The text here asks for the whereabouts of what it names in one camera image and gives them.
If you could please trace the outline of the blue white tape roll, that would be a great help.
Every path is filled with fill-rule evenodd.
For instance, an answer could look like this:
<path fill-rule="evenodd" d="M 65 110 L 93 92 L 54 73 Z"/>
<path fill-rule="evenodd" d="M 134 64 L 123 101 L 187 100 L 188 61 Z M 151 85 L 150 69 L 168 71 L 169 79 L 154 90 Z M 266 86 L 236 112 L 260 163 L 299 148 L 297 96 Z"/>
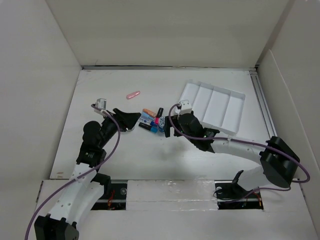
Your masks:
<path fill-rule="evenodd" d="M 159 127 L 160 129 L 164 129 L 165 124 L 166 124 L 166 117 L 165 117 L 165 116 L 161 116 L 161 117 L 158 119 L 158 127 Z"/>

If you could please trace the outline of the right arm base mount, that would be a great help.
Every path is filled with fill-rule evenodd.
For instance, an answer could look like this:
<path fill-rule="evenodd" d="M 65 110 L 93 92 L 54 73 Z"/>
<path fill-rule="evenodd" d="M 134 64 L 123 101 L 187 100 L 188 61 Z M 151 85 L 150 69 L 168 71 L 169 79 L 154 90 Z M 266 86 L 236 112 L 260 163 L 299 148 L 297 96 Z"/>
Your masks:
<path fill-rule="evenodd" d="M 239 171 L 232 180 L 215 180 L 213 197 L 217 199 L 218 210 L 263 210 L 259 192 L 249 194 L 242 188 L 239 178 L 244 170 Z"/>

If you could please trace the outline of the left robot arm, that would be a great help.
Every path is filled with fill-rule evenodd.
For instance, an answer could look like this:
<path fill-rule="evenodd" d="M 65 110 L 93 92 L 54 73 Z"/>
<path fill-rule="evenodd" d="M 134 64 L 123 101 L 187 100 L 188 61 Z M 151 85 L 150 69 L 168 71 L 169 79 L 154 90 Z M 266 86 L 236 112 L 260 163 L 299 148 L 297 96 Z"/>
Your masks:
<path fill-rule="evenodd" d="M 45 215 L 37 209 L 31 223 L 38 240 L 77 240 L 79 225 L 100 198 L 111 194 L 111 178 L 99 173 L 100 167 L 111 157 L 104 150 L 114 135 L 131 131 L 141 114 L 126 113 L 117 108 L 112 112 L 101 109 L 102 123 L 89 121 L 83 127 L 82 144 L 69 181 L 51 194 L 61 196 Z"/>

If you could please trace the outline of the black highlighter blue cap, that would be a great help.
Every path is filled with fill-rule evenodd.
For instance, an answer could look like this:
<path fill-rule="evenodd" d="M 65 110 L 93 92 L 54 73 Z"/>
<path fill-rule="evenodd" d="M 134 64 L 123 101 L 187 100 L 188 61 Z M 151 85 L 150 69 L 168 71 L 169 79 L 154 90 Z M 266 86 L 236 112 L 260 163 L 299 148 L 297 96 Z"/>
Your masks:
<path fill-rule="evenodd" d="M 138 124 L 138 126 L 143 128 L 144 130 L 147 130 L 147 131 L 152 132 L 152 133 L 157 133 L 158 132 L 158 129 L 156 127 L 148 125 L 148 124 L 145 124 L 143 122 L 140 122 Z"/>

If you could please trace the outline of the orange translucent eraser case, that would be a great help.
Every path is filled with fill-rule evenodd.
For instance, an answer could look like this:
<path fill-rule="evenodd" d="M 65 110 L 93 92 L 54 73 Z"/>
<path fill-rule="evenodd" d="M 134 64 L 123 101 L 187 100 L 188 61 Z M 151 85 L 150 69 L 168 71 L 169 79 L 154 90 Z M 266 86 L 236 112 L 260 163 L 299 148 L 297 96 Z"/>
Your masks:
<path fill-rule="evenodd" d="M 152 118 L 155 118 L 157 116 L 157 114 L 147 108 L 143 108 L 142 109 L 143 113 L 146 113 L 147 115 L 151 116 Z"/>

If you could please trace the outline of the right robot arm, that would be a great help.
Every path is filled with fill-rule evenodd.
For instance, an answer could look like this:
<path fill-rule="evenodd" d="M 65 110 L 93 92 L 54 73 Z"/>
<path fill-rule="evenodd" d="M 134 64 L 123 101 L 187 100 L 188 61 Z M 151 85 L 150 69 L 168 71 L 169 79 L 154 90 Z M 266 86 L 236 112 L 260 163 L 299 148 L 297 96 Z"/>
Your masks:
<path fill-rule="evenodd" d="M 188 141 L 198 150 L 228 154 L 257 163 L 253 169 L 240 169 L 236 173 L 231 191 L 237 197 L 268 184 L 288 189 L 300 163 L 299 157 L 280 137 L 272 136 L 263 143 L 232 138 L 217 129 L 203 127 L 193 113 L 166 116 L 164 132 L 167 138 L 171 128 L 174 128 L 176 137 L 187 135 Z"/>

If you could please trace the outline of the clear blue glue stick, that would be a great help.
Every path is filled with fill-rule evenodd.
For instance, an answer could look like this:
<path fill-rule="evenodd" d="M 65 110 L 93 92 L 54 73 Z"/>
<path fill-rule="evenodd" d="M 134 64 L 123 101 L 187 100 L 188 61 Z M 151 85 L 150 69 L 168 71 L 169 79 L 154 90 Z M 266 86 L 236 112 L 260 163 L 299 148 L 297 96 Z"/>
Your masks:
<path fill-rule="evenodd" d="M 146 125 L 150 125 L 150 126 L 154 126 L 155 125 L 155 122 L 154 122 L 153 119 L 145 119 L 145 118 L 140 117 L 139 118 L 139 122 L 143 123 L 143 124 L 146 124 Z"/>

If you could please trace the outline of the blue translucent eraser case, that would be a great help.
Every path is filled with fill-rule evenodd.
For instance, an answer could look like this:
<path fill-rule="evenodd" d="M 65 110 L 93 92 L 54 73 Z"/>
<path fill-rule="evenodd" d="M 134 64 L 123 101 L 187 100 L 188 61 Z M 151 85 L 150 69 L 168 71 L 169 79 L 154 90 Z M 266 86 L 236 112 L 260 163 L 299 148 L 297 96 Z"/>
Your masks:
<path fill-rule="evenodd" d="M 145 113 L 145 112 L 142 112 L 142 113 L 141 113 L 141 117 L 142 117 L 143 119 L 146 119 L 146 120 L 151 120 L 151 121 L 154 121 L 154 120 L 155 120 L 154 117 L 148 115 L 148 114 Z"/>

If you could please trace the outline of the pink translucent eraser case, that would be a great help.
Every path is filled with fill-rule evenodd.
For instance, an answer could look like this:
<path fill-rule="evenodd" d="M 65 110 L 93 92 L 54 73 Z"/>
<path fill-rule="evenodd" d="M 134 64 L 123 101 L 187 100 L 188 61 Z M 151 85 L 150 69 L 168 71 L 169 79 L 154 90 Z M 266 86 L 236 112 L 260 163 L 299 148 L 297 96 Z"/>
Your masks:
<path fill-rule="evenodd" d="M 135 91 L 135 92 L 132 92 L 132 93 L 129 93 L 126 95 L 126 99 L 127 100 L 130 100 L 132 98 L 135 98 L 136 96 L 138 96 L 141 92 L 138 90 L 138 91 Z"/>

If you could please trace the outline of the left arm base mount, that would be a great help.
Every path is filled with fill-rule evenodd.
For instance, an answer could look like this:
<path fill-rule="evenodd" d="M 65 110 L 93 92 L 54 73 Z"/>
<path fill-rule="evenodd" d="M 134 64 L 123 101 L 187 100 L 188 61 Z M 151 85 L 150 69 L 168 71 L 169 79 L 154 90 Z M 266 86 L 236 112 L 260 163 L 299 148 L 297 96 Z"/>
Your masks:
<path fill-rule="evenodd" d="M 91 209 L 93 211 L 124 211 L 126 210 L 127 193 L 127 180 L 112 180 L 108 192 Z"/>

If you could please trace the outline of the black highlighter pink cap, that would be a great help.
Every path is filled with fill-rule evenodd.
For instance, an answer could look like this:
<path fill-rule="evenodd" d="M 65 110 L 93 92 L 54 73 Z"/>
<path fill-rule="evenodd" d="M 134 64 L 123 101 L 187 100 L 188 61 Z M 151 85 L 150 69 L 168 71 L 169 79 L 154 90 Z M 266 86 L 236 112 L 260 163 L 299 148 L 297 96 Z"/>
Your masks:
<path fill-rule="evenodd" d="M 158 112 L 157 112 L 157 114 L 156 114 L 156 117 L 155 117 L 155 124 L 159 124 L 159 121 L 160 121 L 160 118 L 162 117 L 162 115 L 163 115 L 163 111 L 164 111 L 164 109 L 162 108 L 162 107 L 160 107 L 159 109 L 158 109 Z"/>

